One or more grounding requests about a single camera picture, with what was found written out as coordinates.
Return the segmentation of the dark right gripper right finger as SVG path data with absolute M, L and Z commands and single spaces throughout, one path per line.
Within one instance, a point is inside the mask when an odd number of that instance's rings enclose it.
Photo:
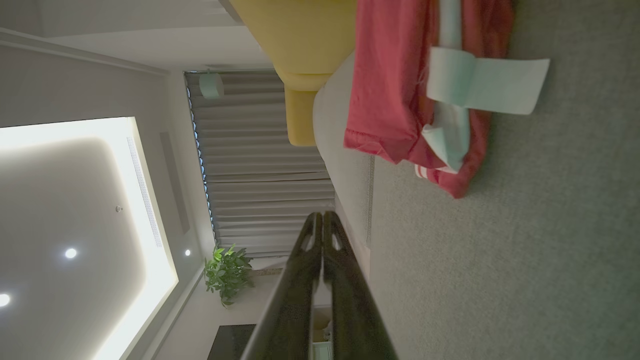
M 322 219 L 334 360 L 399 360 L 341 219 L 334 211 L 325 212 Z

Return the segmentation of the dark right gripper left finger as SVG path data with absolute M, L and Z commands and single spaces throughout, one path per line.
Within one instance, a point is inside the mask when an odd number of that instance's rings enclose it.
M 322 214 L 306 217 L 241 360 L 309 360 L 313 299 L 322 268 Z

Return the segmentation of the red jersey shirt white sleeves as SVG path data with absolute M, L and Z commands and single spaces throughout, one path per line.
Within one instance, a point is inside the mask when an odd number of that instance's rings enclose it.
M 492 114 L 531 114 L 550 67 L 507 59 L 514 19 L 512 0 L 358 0 L 345 148 L 463 198 Z

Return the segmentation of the green indoor tree plant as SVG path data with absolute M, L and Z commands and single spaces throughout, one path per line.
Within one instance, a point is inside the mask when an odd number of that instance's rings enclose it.
M 217 293 L 224 308 L 232 306 L 246 289 L 255 287 L 256 278 L 279 275 L 288 260 L 286 256 L 267 257 L 262 267 L 253 267 L 253 257 L 246 248 L 217 247 L 205 261 L 203 275 L 206 291 Z

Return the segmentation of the medium grey sofa seat cushion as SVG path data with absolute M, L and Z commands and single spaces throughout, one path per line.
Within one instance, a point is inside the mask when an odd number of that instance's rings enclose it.
M 317 149 L 334 187 L 336 212 L 365 279 L 370 280 L 375 159 L 344 146 L 354 63 L 351 53 L 317 92 L 312 120 Z

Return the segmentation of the grey pleated curtain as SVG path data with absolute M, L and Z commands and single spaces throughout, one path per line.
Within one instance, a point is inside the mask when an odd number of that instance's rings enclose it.
M 335 189 L 317 148 L 288 139 L 279 76 L 226 71 L 213 99 L 201 73 L 183 77 L 216 243 L 255 258 L 288 255 L 307 216 L 334 208 Z

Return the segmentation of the long white ceiling air vent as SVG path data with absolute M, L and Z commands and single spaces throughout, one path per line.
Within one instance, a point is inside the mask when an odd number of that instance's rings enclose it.
M 144 171 L 142 169 L 142 164 L 140 162 L 140 158 L 138 156 L 137 146 L 133 137 L 127 136 L 126 143 L 129 148 L 130 157 L 132 164 L 135 170 L 135 177 L 137 178 L 138 187 L 141 192 L 142 202 L 144 203 L 144 207 L 146 210 L 147 218 L 150 223 L 151 233 L 157 248 L 163 248 L 163 240 L 160 234 L 160 228 L 158 226 L 158 222 L 156 219 L 156 215 L 153 208 L 153 203 L 151 202 L 150 193 L 147 189 L 146 177 L 144 175 Z

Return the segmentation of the large grey sofa seat cushion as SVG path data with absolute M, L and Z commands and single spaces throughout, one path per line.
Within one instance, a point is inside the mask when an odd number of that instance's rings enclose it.
M 535 110 L 461 199 L 375 162 L 371 292 L 400 360 L 640 360 L 640 0 L 514 9 Z

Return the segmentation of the wide yellow sofa backrest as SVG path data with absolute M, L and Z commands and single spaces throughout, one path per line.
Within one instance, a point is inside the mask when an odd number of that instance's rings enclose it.
M 357 0 L 230 0 L 286 88 L 316 92 L 355 48 Z

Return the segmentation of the black wall television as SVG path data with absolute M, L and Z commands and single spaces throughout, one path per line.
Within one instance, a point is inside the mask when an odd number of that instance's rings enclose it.
M 256 324 L 221 325 L 206 360 L 241 360 Z

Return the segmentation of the white wall mounted device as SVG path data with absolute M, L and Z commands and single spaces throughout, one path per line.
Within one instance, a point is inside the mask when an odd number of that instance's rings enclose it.
M 198 76 L 199 89 L 206 100 L 216 100 L 225 95 L 225 86 L 220 73 L 208 69 Z

